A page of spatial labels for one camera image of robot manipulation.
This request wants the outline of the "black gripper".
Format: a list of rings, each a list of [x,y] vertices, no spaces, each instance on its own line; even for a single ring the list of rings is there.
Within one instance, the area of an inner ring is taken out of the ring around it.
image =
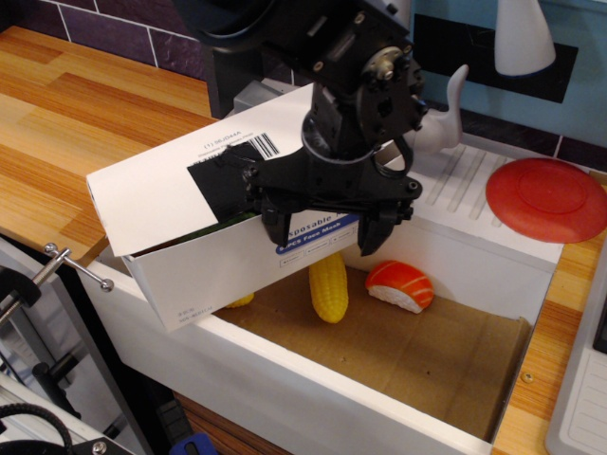
[[[359,216],[358,246],[369,256],[411,216],[421,184],[404,171],[376,162],[373,155],[355,161],[321,158],[301,150],[260,161],[244,171],[248,195],[272,243],[286,246],[291,216],[319,210]]]

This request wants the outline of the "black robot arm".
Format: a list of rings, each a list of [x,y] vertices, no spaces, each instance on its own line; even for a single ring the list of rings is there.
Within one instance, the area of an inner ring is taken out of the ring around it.
[[[313,83],[302,147],[283,157],[255,159],[250,143],[229,146],[212,160],[239,178],[244,210],[260,214],[269,239],[288,241],[294,213],[355,213],[362,255],[375,253],[408,220],[420,184],[393,171],[377,152],[393,143],[406,167],[405,135],[419,130],[426,107],[407,29],[380,1],[179,1],[191,34],[223,52],[258,49]]]

